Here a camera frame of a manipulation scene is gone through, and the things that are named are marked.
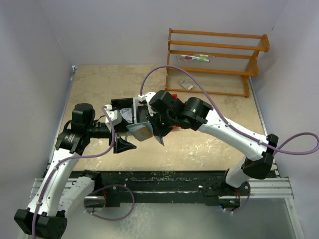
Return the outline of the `gold card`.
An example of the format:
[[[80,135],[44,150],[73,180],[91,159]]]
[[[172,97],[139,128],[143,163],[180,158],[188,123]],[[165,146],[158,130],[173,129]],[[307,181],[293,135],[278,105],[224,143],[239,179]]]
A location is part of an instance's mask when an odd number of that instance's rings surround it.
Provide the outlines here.
[[[139,142],[148,140],[149,138],[152,138],[152,136],[153,136],[147,127],[141,127],[139,129],[133,131],[132,135]]]

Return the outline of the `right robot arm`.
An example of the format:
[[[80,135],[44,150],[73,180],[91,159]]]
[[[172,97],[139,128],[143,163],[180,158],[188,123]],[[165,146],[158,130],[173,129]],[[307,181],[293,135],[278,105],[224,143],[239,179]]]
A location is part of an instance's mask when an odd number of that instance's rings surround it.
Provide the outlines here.
[[[155,137],[162,139],[178,126],[213,136],[244,154],[241,162],[226,171],[227,185],[238,188],[250,178],[263,180],[270,172],[273,149],[278,143],[276,135],[260,135],[228,119],[223,120],[211,104],[197,97],[182,102],[170,92],[160,90],[146,93],[145,101],[149,111],[147,119]]]

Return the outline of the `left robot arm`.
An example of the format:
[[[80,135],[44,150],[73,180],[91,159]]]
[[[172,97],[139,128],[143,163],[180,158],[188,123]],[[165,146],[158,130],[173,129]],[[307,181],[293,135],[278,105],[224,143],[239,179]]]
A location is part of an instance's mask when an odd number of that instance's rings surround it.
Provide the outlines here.
[[[83,152],[93,138],[107,138],[110,143],[106,151],[120,153],[135,146],[122,140],[115,127],[127,125],[118,109],[111,105],[102,108],[106,121],[95,119],[95,110],[89,103],[76,104],[63,131],[57,138],[52,162],[34,197],[26,209],[17,210],[14,219],[25,234],[34,239],[59,239],[67,227],[67,218],[88,195],[112,188],[104,185],[102,175],[94,171],[84,171],[65,191],[69,177]]]

